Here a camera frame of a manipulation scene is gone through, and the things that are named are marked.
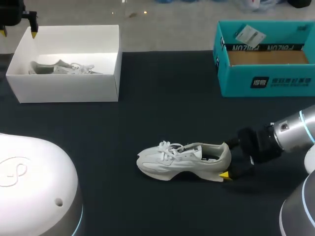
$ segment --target black table surface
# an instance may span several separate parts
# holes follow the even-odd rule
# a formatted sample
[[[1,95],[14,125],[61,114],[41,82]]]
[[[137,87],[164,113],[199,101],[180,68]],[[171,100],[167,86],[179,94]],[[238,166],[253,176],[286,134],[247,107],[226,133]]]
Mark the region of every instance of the black table surface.
[[[307,176],[305,153],[284,154],[252,178],[225,183],[190,173],[151,179],[137,169],[137,153],[163,140],[220,144],[315,98],[223,98],[212,52],[147,52],[123,54],[119,102],[19,104],[4,76],[10,59],[0,55],[0,132],[45,139],[68,153],[86,235],[281,235],[279,211]]]

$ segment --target open box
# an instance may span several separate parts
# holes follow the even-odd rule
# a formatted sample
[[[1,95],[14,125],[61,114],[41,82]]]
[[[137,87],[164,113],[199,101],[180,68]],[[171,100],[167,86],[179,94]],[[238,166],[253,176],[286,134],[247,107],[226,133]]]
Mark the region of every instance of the open box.
[[[31,61],[94,65],[88,75],[29,74]],[[27,28],[6,77],[20,103],[118,101],[122,52],[118,26]]]
[[[266,35],[255,48],[245,26]],[[314,22],[220,21],[213,56],[223,96],[315,96]]]

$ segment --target sneaker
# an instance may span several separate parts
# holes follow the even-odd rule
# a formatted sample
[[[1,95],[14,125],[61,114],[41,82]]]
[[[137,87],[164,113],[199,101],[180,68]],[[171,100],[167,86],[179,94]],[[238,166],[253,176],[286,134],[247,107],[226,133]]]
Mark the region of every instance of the sneaker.
[[[138,168],[159,180],[171,180],[180,172],[190,171],[202,179],[222,182],[219,175],[231,163],[231,152],[226,143],[183,146],[163,141],[157,147],[143,150],[138,156]]]
[[[43,65],[36,61],[31,61],[29,73],[30,75],[101,75],[101,73],[93,72],[93,68],[94,65],[68,64],[62,60],[52,65]]]

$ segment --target shoelace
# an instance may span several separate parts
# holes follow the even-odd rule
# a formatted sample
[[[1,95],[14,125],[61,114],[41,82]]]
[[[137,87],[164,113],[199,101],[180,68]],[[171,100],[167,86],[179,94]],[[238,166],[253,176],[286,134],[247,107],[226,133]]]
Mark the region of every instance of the shoelace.
[[[70,75],[91,74],[92,69],[94,68],[94,65],[81,65],[78,63],[71,63],[70,65],[73,67],[73,71],[68,72],[68,74],[70,74]]]
[[[161,152],[162,156],[161,156],[161,161],[168,161],[170,160],[174,160],[178,158],[178,154],[179,152],[175,149],[174,146],[180,146],[183,147],[183,145],[181,144],[171,144],[170,142],[160,142],[159,146],[158,146],[158,150]]]

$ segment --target brown cardboard bottom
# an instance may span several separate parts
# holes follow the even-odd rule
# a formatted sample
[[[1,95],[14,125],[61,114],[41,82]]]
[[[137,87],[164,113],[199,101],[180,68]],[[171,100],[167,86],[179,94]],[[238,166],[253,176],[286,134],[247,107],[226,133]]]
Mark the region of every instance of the brown cardboard bottom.
[[[303,51],[229,51],[230,65],[309,64]]]

